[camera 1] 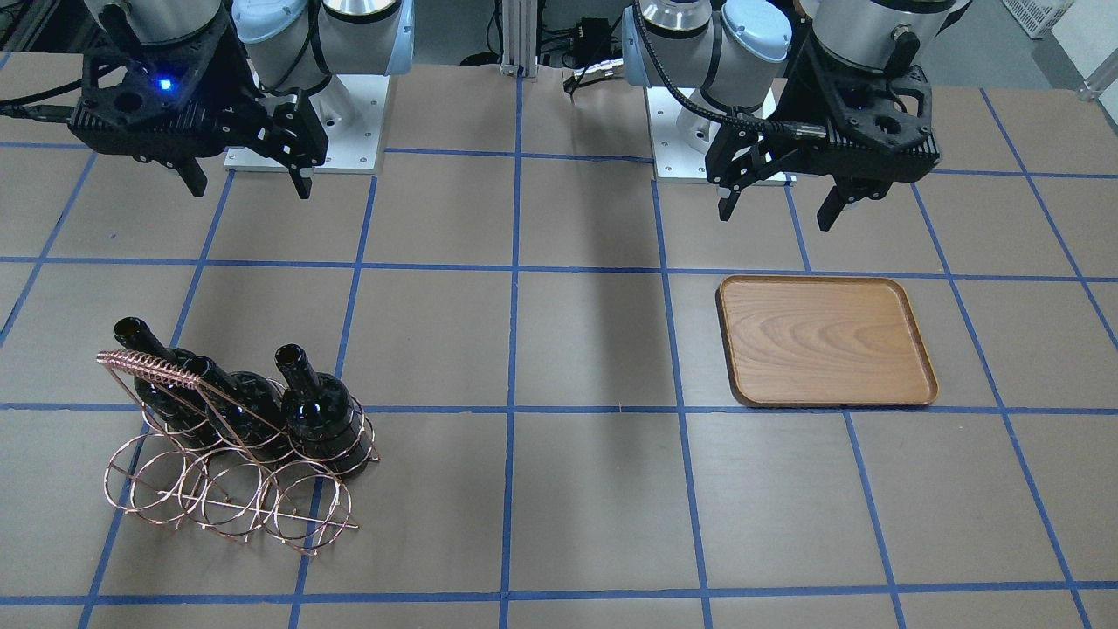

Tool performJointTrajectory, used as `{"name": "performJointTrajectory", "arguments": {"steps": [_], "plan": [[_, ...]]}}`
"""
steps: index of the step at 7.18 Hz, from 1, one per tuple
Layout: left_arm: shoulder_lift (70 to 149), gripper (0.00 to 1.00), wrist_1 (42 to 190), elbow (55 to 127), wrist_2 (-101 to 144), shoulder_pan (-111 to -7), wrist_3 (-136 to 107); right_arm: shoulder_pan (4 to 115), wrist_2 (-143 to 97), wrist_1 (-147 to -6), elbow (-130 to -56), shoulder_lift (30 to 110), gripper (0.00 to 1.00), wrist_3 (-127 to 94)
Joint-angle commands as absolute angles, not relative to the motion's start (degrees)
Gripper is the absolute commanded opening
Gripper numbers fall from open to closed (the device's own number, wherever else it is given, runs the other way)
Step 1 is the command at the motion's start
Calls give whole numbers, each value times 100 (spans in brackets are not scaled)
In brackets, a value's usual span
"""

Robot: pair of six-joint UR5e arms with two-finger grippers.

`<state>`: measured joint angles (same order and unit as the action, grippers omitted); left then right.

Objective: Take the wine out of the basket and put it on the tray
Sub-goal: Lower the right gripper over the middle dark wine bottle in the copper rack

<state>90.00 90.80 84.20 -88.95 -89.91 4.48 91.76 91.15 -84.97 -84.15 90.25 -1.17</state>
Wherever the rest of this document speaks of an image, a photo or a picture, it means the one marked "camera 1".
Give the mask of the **black gripper basket side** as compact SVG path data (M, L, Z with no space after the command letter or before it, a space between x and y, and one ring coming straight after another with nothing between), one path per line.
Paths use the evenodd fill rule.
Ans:
M193 197L209 182L198 159L252 147L288 169L307 200L328 147L303 92L267 97L257 88L230 25L159 46L141 44L127 25L105 28L84 53L68 127L100 154L171 166Z

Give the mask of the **robot arm over tray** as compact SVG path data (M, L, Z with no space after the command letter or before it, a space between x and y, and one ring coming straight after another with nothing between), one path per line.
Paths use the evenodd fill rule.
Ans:
M718 210L785 172L831 177L816 220L919 182L942 154L934 92L918 65L953 1L823 1L792 53L792 23L767 1L632 1L620 17L632 85L663 87L700 142Z

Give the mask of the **robot arm over basket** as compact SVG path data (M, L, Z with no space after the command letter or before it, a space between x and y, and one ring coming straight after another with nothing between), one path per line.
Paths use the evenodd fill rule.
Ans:
M72 134L100 154L157 162L192 196L199 160L248 147L310 197L328 128L345 124L345 75L411 69L411 1L88 1Z

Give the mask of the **black gripper tray side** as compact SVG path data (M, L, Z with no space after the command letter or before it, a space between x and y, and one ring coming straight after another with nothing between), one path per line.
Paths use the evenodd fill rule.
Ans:
M705 154L718 184L718 215L728 222L743 188L776 174L832 177L818 208L828 232L861 190L913 183L940 162L934 95L915 63L922 36L885 36L884 59L861 67L811 35L769 120L726 116Z

